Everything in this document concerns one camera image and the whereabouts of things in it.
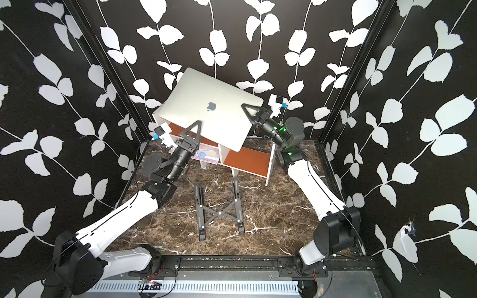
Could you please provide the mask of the silver laptop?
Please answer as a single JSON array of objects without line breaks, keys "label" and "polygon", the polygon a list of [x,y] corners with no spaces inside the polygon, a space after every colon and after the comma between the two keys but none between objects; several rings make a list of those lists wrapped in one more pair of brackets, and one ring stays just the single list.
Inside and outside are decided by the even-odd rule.
[{"label": "silver laptop", "polygon": [[153,116],[156,121],[163,119],[182,128],[199,120],[203,137],[240,151],[252,127],[242,104],[261,106],[263,99],[187,68]]}]

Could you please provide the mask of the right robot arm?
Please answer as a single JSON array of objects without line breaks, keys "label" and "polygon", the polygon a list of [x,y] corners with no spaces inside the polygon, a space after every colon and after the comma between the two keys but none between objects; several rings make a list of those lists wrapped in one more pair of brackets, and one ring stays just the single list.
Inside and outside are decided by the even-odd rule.
[{"label": "right robot arm", "polygon": [[272,111],[250,104],[242,104],[242,110],[252,126],[277,146],[275,155],[282,169],[299,186],[318,216],[313,239],[299,250],[301,263],[311,266],[357,244],[361,215],[357,208],[347,207],[314,171],[300,146],[304,140],[303,121],[291,117],[279,124],[272,119]]}]

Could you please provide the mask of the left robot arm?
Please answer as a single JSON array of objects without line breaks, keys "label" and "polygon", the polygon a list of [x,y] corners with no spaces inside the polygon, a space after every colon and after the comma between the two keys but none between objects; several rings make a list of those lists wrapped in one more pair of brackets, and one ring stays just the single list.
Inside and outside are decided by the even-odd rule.
[{"label": "left robot arm", "polygon": [[142,166],[142,174],[149,180],[135,196],[90,226],[75,233],[65,231],[56,238],[51,266],[61,287],[77,296],[102,279],[151,267],[153,258],[160,256],[154,249],[140,247],[112,253],[105,250],[131,226],[173,197],[175,181],[199,149],[201,126],[201,121],[195,121],[180,132],[180,138],[173,144],[169,142],[168,124],[156,128],[158,138],[175,149],[170,159],[150,155]]}]

